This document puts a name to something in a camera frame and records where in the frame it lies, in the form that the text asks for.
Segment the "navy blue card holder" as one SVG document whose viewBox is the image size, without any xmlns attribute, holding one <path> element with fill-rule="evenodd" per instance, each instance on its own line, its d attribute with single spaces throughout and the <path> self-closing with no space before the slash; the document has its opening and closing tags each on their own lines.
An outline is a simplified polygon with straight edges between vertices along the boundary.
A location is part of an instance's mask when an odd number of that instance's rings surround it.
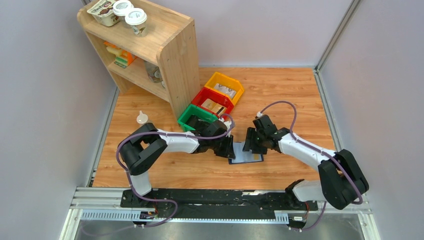
<svg viewBox="0 0 424 240">
<path fill-rule="evenodd" d="M 244 145 L 245 142 L 233 143 L 233 151 L 235 158 L 228 159 L 228 163 L 230 165 L 258 163 L 264 161 L 264 157 L 262 154 L 253 154 L 252 151 L 243 151 Z"/>
</svg>

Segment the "yellow VIP card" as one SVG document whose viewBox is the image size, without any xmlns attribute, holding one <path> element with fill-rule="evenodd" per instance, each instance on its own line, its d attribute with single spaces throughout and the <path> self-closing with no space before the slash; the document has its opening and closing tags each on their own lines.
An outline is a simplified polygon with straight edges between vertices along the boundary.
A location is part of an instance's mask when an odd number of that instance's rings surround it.
<svg viewBox="0 0 424 240">
<path fill-rule="evenodd" d="M 217 116 L 221 116 L 223 113 L 225 113 L 225 111 L 227 110 L 227 108 L 219 103 L 211 103 L 208 105 L 208 109 L 216 114 Z"/>
</svg>

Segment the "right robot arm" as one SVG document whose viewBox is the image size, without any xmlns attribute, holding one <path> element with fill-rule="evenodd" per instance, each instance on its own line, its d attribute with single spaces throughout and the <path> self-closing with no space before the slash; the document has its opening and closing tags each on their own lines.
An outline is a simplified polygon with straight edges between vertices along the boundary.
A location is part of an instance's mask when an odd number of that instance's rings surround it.
<svg viewBox="0 0 424 240">
<path fill-rule="evenodd" d="M 296 158 L 319 174 L 319 179 L 299 179 L 285 188 L 286 205 L 299 209 L 308 201 L 326 201 L 342 210 L 350 204 L 360 205 L 369 183 L 354 155 L 347 149 L 330 150 L 313 144 L 289 128 L 280 128 L 268 115 L 256 117 L 246 131 L 243 151 L 265 155 L 268 150 Z"/>
</svg>

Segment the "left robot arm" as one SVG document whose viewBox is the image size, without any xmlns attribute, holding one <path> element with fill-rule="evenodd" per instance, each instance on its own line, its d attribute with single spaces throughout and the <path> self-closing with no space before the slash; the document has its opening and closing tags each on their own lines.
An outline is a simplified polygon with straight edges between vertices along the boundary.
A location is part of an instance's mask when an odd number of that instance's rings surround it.
<svg viewBox="0 0 424 240">
<path fill-rule="evenodd" d="M 126 171 L 129 185 L 135 192 L 135 203 L 143 208 L 152 203 L 148 171 L 164 153 L 200 154 L 211 150 L 218 157 L 234 157 L 231 135 L 234 127 L 233 121 L 219 119 L 198 130 L 172 132 L 148 122 L 125 138 L 117 147 L 116 159 Z"/>
</svg>

